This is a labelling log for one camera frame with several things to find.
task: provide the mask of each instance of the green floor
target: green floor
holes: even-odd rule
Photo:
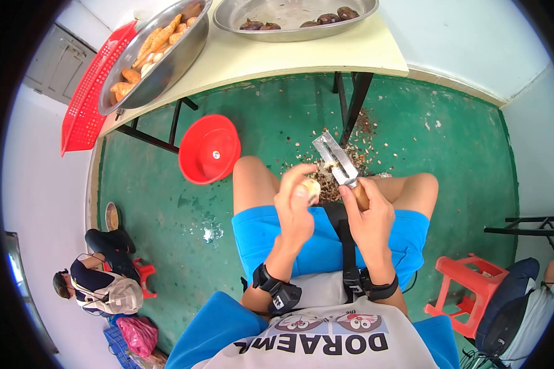
[[[223,114],[237,128],[242,155],[260,157],[279,175],[284,159],[302,160],[296,155],[309,150],[313,130],[340,132],[339,97],[330,92],[331,84],[332,74],[295,75],[200,93],[191,97],[199,110],[181,110],[177,141],[201,116]],[[346,85],[351,87],[348,78]],[[456,259],[473,252],[501,266],[513,260],[512,236],[483,232],[484,225],[502,224],[519,210],[508,135],[496,107],[407,78],[375,76],[363,106],[370,124],[378,124],[371,142],[378,154],[373,153],[371,171],[396,177],[429,172],[439,181],[425,264],[414,289],[405,295],[410,317],[419,321],[428,317],[423,307],[440,288],[441,274],[434,269],[440,255]],[[173,111],[174,105],[167,105],[145,114],[138,128],[167,140]],[[354,143],[364,146],[361,139]],[[148,285],[158,297],[144,301],[140,314],[160,328],[158,345],[166,352],[214,291],[236,299],[242,295],[243,271],[230,224],[231,194],[231,177],[194,185],[181,174],[176,154],[118,132],[106,137],[99,224],[104,228],[104,207],[113,201],[123,210],[136,255],[156,267]],[[456,337],[459,350],[472,348]]]

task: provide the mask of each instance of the person wearing headset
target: person wearing headset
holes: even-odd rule
[[[236,162],[232,225],[246,289],[239,303],[216,292],[167,368],[459,367],[449,318],[411,323],[402,294],[423,263],[435,177],[358,178],[369,197],[364,212],[339,187],[358,251],[351,270],[366,267],[371,283],[369,296],[359,296],[343,284],[345,241],[330,207],[311,206],[301,184],[315,170],[299,164],[279,181],[258,158]],[[284,312],[289,298],[299,301]]]
[[[124,229],[119,228],[111,232],[89,229],[84,240],[95,253],[83,260],[76,258],[69,272],[64,269],[54,275],[53,286],[59,297],[64,299],[76,297],[78,301],[85,301],[86,294],[74,288],[72,279],[76,284],[92,292],[110,285],[114,277],[97,270],[97,266],[103,262],[109,263],[112,273],[131,278],[139,284],[139,275],[128,256],[135,252],[135,245]],[[90,305],[86,304],[86,307],[82,308],[94,315],[108,315]]]
[[[510,368],[520,368],[546,330],[554,314],[554,260],[544,270],[536,288],[539,262],[529,257],[506,269],[488,302],[476,331],[476,348],[485,356],[500,358]]]

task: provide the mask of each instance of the red plastic stool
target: red plastic stool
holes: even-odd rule
[[[149,299],[151,297],[156,297],[158,295],[157,293],[149,293],[148,289],[146,288],[146,278],[148,278],[150,274],[156,273],[156,269],[154,268],[154,265],[146,265],[146,266],[138,265],[138,262],[140,262],[141,259],[142,259],[141,257],[138,257],[137,259],[135,259],[133,261],[133,266],[135,267],[135,269],[138,271],[138,274],[139,274],[139,284],[142,287],[143,298]],[[109,266],[109,263],[103,263],[103,270],[105,272],[113,271]]]
[[[478,324],[482,320],[488,301],[509,272],[472,253],[468,255],[470,257],[460,260],[452,260],[447,256],[441,256],[437,259],[435,269],[443,274],[443,282],[436,305],[426,304],[425,313],[433,316],[447,315],[450,317],[451,326],[456,332],[469,338],[475,338],[476,329],[478,329]],[[478,271],[466,267],[466,264],[476,265]],[[471,290],[476,295],[476,299],[472,300],[470,297],[464,296],[463,300],[456,305],[460,311],[446,314],[442,308],[452,279]],[[470,314],[470,318],[466,323],[455,319],[456,316],[466,313]]]

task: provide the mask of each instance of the blue shorts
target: blue shorts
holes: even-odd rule
[[[321,207],[310,207],[314,216],[314,234],[294,262],[292,277],[313,273],[336,272],[343,269],[343,249],[326,212]],[[388,246],[391,261],[404,290],[412,274],[423,265],[422,249],[425,246],[429,219],[420,212],[396,210]],[[244,210],[232,218],[236,247],[240,255],[246,280],[252,282],[252,273],[264,262],[273,248],[275,237],[281,233],[277,211],[273,205]],[[365,262],[355,246],[355,264],[365,268]]]

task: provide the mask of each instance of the small metal bowl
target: small metal bowl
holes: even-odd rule
[[[123,225],[121,211],[117,209],[114,203],[107,204],[107,208],[104,211],[104,225],[107,227],[108,232],[114,231]]]
[[[183,14],[181,23],[185,23],[189,11],[192,11],[197,4],[201,4],[202,10],[195,23],[171,46],[170,51],[154,64],[148,74],[123,99],[116,102],[110,88],[117,82],[126,81],[121,75],[121,70],[132,67],[138,57],[139,49],[150,33],[158,27],[168,26],[179,13]],[[98,97],[98,112],[109,115],[117,109],[135,109],[144,106],[174,85],[195,62],[205,46],[209,33],[207,12],[210,6],[211,0],[181,0],[150,20],[127,45],[104,80]]]
[[[224,0],[215,9],[213,22],[224,31],[236,33],[250,40],[306,41],[348,31],[374,14],[379,5],[379,0]],[[360,16],[323,26],[299,27],[304,22],[315,21],[322,14],[336,14],[341,6],[348,6],[357,11]],[[277,23],[281,26],[281,30],[240,30],[240,25],[246,22],[246,18],[263,23]]]

